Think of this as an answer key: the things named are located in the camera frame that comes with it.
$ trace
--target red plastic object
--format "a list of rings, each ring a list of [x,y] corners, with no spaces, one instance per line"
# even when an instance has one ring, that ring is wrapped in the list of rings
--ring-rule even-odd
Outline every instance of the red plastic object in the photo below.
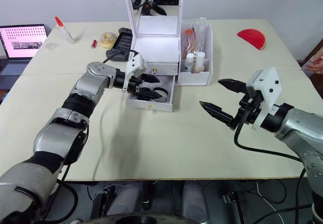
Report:
[[[61,22],[61,20],[57,16],[55,16],[55,20],[56,20],[58,26],[64,26],[64,24]]]
[[[238,33],[242,39],[249,42],[251,45],[256,47],[258,50],[262,50],[266,45],[266,37],[263,33],[256,29],[246,29]]]
[[[94,39],[94,40],[93,40],[93,42],[92,42],[91,47],[92,47],[92,48],[96,48],[96,44],[97,44],[97,41]]]

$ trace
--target roll of tape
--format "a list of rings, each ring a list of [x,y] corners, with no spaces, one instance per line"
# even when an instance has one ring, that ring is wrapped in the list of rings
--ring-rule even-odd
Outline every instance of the roll of tape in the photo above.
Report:
[[[117,40],[117,36],[112,32],[105,32],[100,38],[100,44],[105,48],[112,48]]]
[[[165,102],[167,100],[168,91],[165,90],[164,88],[157,87],[157,88],[154,88],[153,91],[160,94],[160,95],[162,95],[161,98],[154,99],[153,101]]]

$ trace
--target gray floor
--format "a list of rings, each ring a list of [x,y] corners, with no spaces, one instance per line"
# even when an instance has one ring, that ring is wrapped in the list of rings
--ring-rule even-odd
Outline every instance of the gray floor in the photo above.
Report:
[[[282,181],[287,188],[287,198],[282,204],[273,204],[276,209],[295,206],[297,179],[286,179]],[[266,196],[272,200],[282,199],[284,189],[278,181],[268,180],[264,183],[261,182],[262,181],[259,181],[259,190],[263,196]],[[124,183],[125,182],[97,182],[94,186],[89,186],[89,192],[93,198],[96,193],[100,192],[104,185],[122,185]],[[223,202],[222,195],[228,191],[250,189],[255,185],[255,181],[196,181],[196,183],[204,187],[203,189],[210,213],[210,223],[240,223],[237,217],[234,215],[236,210],[235,204],[225,204]],[[88,185],[71,184],[71,186],[73,186],[77,191],[79,202],[74,214],[64,223],[69,224],[75,219],[87,221],[90,218],[92,208],[92,202],[88,197],[86,189]],[[182,181],[158,181],[155,183],[155,198],[150,211],[180,215],[182,186]],[[304,179],[302,182],[299,196],[300,205],[311,203],[311,190],[306,179]],[[256,195],[245,193],[245,198],[247,206],[247,212],[245,214],[247,217],[250,217],[251,221],[255,221],[259,217],[273,211],[262,198]],[[72,195],[64,188],[61,188],[52,210],[48,215],[48,219],[58,219],[64,216],[70,210],[72,204]],[[295,212],[291,211],[282,213],[281,216],[285,224],[294,223]],[[310,219],[310,209],[300,210],[300,223],[306,223]],[[277,215],[275,215],[264,220],[262,223],[281,223],[281,220]]]

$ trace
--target small bottle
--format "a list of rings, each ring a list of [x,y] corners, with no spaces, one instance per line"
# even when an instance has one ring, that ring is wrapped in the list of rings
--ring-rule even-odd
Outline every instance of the small bottle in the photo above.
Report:
[[[198,74],[199,72],[204,71],[204,65],[203,65],[204,58],[205,58],[205,53],[202,51],[199,51],[197,53],[195,66],[193,67],[193,74]]]
[[[189,53],[186,55],[186,60],[184,64],[184,70],[186,72],[191,72],[193,67],[194,54]]]
[[[62,33],[64,34],[66,40],[70,43],[70,44],[74,44],[75,40],[73,39],[73,37],[71,36],[71,34],[69,33],[69,31],[65,28],[64,24],[61,22],[61,20],[55,16],[55,20],[58,24],[58,26],[60,27]]]

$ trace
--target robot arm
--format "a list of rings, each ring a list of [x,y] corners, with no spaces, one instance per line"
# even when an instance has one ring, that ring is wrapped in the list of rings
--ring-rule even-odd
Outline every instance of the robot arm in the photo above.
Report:
[[[313,191],[313,220],[323,223],[323,118],[285,103],[280,106],[274,104],[281,92],[275,68],[257,71],[247,83],[233,79],[219,80],[219,83],[229,90],[245,94],[237,115],[232,117],[207,102],[200,102],[202,107],[232,130],[239,124],[252,124],[256,130],[261,127],[274,133],[293,150],[299,159],[289,157],[303,163]]]
[[[144,61],[137,54],[128,62],[127,73],[93,62],[77,81],[70,95],[58,108],[34,141],[34,155],[0,177],[0,223],[31,223],[40,218],[64,165],[77,161],[87,140],[86,130],[106,88],[120,88],[141,97],[142,81],[159,82],[143,74]],[[145,88],[147,99],[162,97]]]

